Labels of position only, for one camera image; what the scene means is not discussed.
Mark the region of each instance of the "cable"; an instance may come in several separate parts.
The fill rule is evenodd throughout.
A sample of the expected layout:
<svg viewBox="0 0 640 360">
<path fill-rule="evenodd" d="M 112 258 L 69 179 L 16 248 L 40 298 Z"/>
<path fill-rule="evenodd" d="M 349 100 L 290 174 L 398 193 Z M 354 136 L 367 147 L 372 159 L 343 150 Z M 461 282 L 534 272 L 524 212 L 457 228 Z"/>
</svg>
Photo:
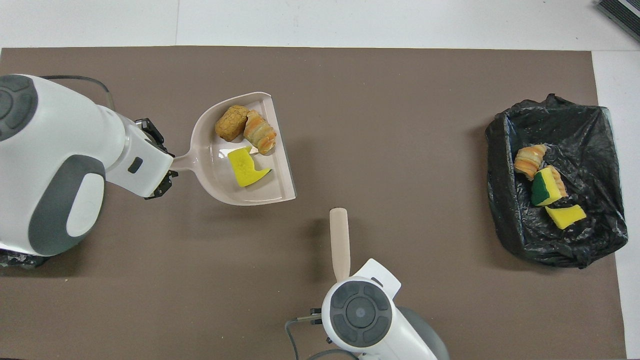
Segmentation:
<svg viewBox="0 0 640 360">
<path fill-rule="evenodd" d="M 109 91 L 107 86 L 99 80 L 88 78 L 86 76 L 80 76 L 80 75 L 46 75 L 46 76 L 40 76 L 40 77 L 47 80 L 56 80 L 56 79 L 85 80 L 85 81 L 90 81 L 94 84 L 97 84 L 107 93 L 107 107 L 113 111 L 116 111 L 116 107 L 113 104 L 113 97 L 111 96 L 111 92 Z"/>
<path fill-rule="evenodd" d="M 333 348 L 331 350 L 325 350 L 325 351 L 321 351 L 319 353 L 317 353 L 316 355 L 313 355 L 312 357 L 310 357 L 308 360 L 316 360 L 319 359 L 323 356 L 329 355 L 329 354 L 344 354 L 349 356 L 352 359 L 356 359 L 358 360 L 356 355 L 353 355 L 351 352 L 348 352 L 347 350 L 343 350 L 341 348 Z"/>
<path fill-rule="evenodd" d="M 293 340 L 293 335 L 291 335 L 291 331 L 289 330 L 289 325 L 296 322 L 298 322 L 298 319 L 289 320 L 284 324 L 284 331 L 286 331 L 287 335 L 289 335 L 291 346 L 293 346 L 293 352 L 296 354 L 296 360 L 300 360 L 300 357 L 298 357 L 298 348 L 296 347 L 296 342 Z"/>
<path fill-rule="evenodd" d="M 292 320 L 289 320 L 288 322 L 286 322 L 284 324 L 284 331 L 287 332 L 287 335 L 289 337 L 289 341 L 291 341 L 291 346 L 293 346 L 293 352 L 296 354 L 296 360 L 300 360 L 300 356 L 298 355 L 298 347 L 296 346 L 296 342 L 295 340 L 293 340 L 293 335 L 291 334 L 291 330 L 289 330 L 289 326 L 291 326 L 292 323 L 296 323 L 296 322 L 303 322 L 303 321 L 308 321 L 308 320 L 317 320 L 320 319 L 322 316 L 320 314 L 316 314 L 316 315 L 310 315 L 310 316 L 302 316 L 299 318 L 295 318 Z M 358 358 L 356 357 L 356 355 L 353 355 L 351 352 L 348 352 L 347 350 L 343 350 L 341 348 L 333 348 L 331 350 L 325 350 L 322 352 L 319 352 L 315 355 L 312 355 L 308 360 L 315 360 L 315 359 L 319 359 L 320 357 L 329 355 L 329 354 L 345 354 L 345 355 L 349 355 L 351 356 L 353 359 L 358 360 Z"/>
</svg>

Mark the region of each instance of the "black garbage bag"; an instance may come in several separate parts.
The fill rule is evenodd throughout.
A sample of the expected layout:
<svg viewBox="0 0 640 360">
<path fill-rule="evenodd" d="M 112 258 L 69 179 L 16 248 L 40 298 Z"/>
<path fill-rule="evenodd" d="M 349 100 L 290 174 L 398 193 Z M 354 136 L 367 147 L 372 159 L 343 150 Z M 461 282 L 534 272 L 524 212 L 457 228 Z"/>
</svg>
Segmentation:
<svg viewBox="0 0 640 360">
<path fill-rule="evenodd" d="M 618 157 L 608 110 L 549 94 L 515 104 L 486 128 L 488 195 L 496 233 L 514 255 L 551 266 L 585 268 L 627 243 Z M 560 230 L 531 204 L 531 182 L 514 171 L 522 147 L 547 146 L 544 165 L 561 175 L 568 197 L 551 208 L 580 205 L 587 218 Z"/>
</svg>

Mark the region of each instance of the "brown table surface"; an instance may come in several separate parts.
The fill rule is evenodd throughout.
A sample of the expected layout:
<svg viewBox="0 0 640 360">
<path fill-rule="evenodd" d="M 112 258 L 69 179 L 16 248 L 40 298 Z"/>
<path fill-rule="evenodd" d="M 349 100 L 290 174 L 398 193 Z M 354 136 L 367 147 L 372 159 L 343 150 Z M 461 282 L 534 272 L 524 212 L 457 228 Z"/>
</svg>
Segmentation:
<svg viewBox="0 0 640 360">
<path fill-rule="evenodd" d="M 36 270 L 0 270 L 0 357 L 292 359 L 285 321 L 334 283 L 336 206 L 349 211 L 352 272 L 368 258 L 390 269 L 396 304 L 421 314 L 452 359 L 625 357 L 614 257 L 585 270 L 517 259 L 486 196 L 489 121 L 548 93 L 597 104 L 590 53 L 3 49 L 0 73 L 101 79 L 117 110 L 151 118 L 176 155 L 208 107 L 268 92 L 298 193 L 234 207 L 190 172 L 154 200 L 109 184 L 84 242 Z M 94 85 L 62 83 L 104 103 Z M 304 358 L 333 347 L 321 326 L 293 333 Z"/>
</svg>

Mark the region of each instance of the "green and yellow sponge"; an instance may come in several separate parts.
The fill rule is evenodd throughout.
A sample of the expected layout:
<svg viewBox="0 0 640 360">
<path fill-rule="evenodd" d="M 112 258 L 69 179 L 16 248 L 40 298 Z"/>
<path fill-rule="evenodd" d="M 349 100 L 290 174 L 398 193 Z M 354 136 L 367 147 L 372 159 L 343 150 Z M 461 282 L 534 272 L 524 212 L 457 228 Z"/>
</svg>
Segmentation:
<svg viewBox="0 0 640 360">
<path fill-rule="evenodd" d="M 574 222 L 587 217 L 587 214 L 584 213 L 580 205 L 573 205 L 570 208 L 561 209 L 552 209 L 545 206 L 545 210 L 547 210 L 551 219 L 556 223 L 556 226 L 562 230 Z"/>
<path fill-rule="evenodd" d="M 560 173 L 553 166 L 547 166 L 533 176 L 531 202 L 535 206 L 549 205 L 567 196 Z"/>
</svg>

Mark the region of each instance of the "circular button pad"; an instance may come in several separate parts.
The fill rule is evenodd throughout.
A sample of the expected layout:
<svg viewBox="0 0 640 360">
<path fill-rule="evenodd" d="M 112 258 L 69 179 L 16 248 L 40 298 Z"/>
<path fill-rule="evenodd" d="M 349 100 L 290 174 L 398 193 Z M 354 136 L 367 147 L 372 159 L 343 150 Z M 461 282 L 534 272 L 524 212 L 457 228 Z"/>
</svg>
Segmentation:
<svg viewBox="0 0 640 360">
<path fill-rule="evenodd" d="M 30 78 L 0 76 L 0 141 L 22 130 L 38 107 L 38 94 Z"/>
<path fill-rule="evenodd" d="M 348 281 L 331 297 L 330 318 L 340 339 L 354 347 L 370 347 L 387 334 L 392 310 L 387 295 L 365 281 Z"/>
</svg>

